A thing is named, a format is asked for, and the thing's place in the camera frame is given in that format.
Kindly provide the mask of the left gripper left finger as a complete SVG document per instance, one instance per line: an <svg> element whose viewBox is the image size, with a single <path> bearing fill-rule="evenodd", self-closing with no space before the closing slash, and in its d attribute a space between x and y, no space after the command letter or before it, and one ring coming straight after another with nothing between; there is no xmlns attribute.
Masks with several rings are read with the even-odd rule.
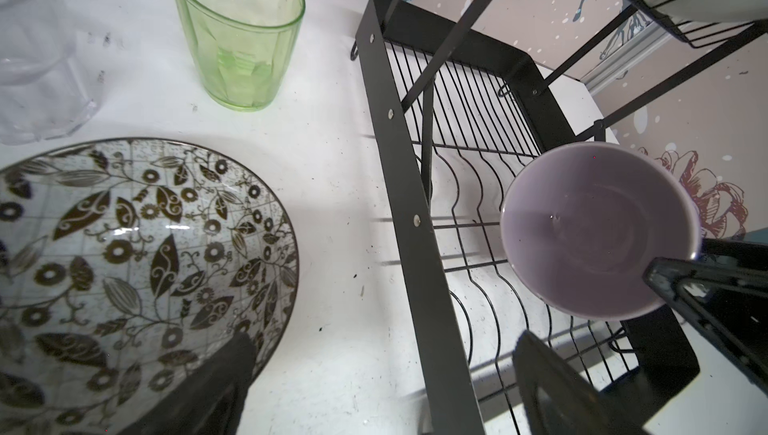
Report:
<svg viewBox="0 0 768 435"><path fill-rule="evenodd" d="M124 434L234 434L240 423L256 349L244 334L234 335Z"/></svg>

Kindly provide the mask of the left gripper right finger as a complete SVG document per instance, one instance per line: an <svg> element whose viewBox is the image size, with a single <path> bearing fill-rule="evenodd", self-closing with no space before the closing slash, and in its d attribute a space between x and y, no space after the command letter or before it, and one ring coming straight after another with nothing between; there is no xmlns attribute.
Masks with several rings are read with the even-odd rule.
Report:
<svg viewBox="0 0 768 435"><path fill-rule="evenodd" d="M525 331L513 352L519 394L533 434L643 434L617 403Z"/></svg>

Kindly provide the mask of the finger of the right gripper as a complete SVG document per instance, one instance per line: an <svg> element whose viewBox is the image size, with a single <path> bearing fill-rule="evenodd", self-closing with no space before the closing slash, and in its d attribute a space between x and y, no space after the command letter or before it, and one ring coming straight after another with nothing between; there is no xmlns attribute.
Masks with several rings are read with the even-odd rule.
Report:
<svg viewBox="0 0 768 435"><path fill-rule="evenodd" d="M767 391L767 273L656 258L645 283L762 392Z"/></svg>

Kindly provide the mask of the lilac bowl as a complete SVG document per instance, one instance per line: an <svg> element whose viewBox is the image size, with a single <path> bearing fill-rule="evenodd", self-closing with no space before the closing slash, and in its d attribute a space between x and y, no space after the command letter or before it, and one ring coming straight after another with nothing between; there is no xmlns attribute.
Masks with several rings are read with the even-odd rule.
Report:
<svg viewBox="0 0 768 435"><path fill-rule="evenodd" d="M643 279L657 258L694 260L697 209L646 155L606 142L549 150L504 195L503 249L520 282L575 317L623 321L662 306Z"/></svg>

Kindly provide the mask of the pink patterned bowl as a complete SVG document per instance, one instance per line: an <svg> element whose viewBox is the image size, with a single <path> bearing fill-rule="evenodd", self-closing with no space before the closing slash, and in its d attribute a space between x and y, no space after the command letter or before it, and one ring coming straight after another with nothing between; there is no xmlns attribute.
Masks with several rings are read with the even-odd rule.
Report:
<svg viewBox="0 0 768 435"><path fill-rule="evenodd" d="M233 337L253 382L292 315L289 215L247 167L164 139L1 166L1 430L117 433Z"/></svg>

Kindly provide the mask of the clear glass tumbler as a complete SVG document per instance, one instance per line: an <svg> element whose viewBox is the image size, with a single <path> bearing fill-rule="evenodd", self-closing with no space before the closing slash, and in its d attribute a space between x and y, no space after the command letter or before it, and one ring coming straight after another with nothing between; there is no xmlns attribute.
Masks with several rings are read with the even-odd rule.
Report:
<svg viewBox="0 0 768 435"><path fill-rule="evenodd" d="M98 108L65 0L1 0L1 142L69 136Z"/></svg>

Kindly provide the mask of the green glass tumbler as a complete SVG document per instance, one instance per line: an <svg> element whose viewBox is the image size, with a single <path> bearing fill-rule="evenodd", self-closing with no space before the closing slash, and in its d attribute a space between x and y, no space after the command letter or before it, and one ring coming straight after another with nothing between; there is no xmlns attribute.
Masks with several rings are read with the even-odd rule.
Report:
<svg viewBox="0 0 768 435"><path fill-rule="evenodd" d="M267 107L291 61L305 0L175 0L202 85L241 112Z"/></svg>

